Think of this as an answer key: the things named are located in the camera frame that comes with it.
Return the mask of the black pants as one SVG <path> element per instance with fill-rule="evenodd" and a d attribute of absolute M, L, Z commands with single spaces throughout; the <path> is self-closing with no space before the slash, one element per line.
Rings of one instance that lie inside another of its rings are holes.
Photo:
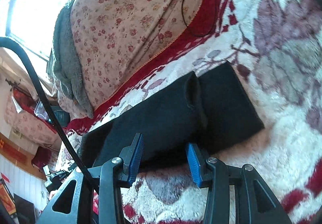
<path fill-rule="evenodd" d="M 139 170 L 154 171 L 187 161 L 186 145 L 209 154 L 241 143 L 264 128 L 229 63 L 197 76 L 182 76 L 119 117 L 86 133 L 79 156 L 86 167 L 101 166 L 143 136 Z"/>

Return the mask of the black television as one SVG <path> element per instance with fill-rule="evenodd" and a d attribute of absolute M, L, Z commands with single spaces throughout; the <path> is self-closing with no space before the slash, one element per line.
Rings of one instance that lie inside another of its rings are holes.
<path fill-rule="evenodd" d="M 35 224 L 36 213 L 34 204 L 14 194 L 16 214 L 19 224 Z"/>

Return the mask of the teal plastic bag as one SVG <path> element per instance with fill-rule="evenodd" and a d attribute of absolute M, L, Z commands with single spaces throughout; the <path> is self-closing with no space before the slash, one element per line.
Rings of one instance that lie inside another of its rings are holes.
<path fill-rule="evenodd" d="M 69 113 L 65 112 L 62 109 L 56 109 L 56 110 L 54 110 L 54 115 L 56 116 L 61 127 L 66 128 L 70 122 Z"/>

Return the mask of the clear plastic bag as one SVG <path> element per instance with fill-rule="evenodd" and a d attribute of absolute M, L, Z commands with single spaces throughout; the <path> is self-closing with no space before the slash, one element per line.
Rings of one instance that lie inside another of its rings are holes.
<path fill-rule="evenodd" d="M 40 119 L 43 119 L 45 121 L 49 120 L 49 116 L 43 106 L 43 103 L 41 101 L 38 101 L 36 104 L 36 107 L 34 109 L 34 114 Z"/>

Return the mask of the floral pillow stack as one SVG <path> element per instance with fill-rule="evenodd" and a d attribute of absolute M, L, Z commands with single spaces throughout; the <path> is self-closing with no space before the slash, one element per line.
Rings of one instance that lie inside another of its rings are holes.
<path fill-rule="evenodd" d="M 30 141 L 41 146 L 51 146 L 61 140 L 56 130 L 33 114 L 33 109 L 28 104 L 32 98 L 14 88 L 8 96 L 4 110 L 4 120 L 12 128 L 18 130 Z"/>

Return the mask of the grey fleece garment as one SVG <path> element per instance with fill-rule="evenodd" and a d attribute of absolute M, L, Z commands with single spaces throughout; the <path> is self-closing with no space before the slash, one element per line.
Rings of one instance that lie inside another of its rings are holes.
<path fill-rule="evenodd" d="M 82 67 L 71 31 L 70 13 L 74 1 L 69 0 L 60 10 L 53 34 L 53 74 L 63 95 L 85 116 L 93 117 L 93 107 L 87 96 Z"/>

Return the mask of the pink floral quilt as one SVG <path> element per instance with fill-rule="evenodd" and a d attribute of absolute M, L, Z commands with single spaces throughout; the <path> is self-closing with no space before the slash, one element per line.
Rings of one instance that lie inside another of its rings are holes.
<path fill-rule="evenodd" d="M 71 31 L 93 111 L 181 34 L 202 0 L 73 0 Z M 85 116 L 57 86 L 60 107 Z"/>

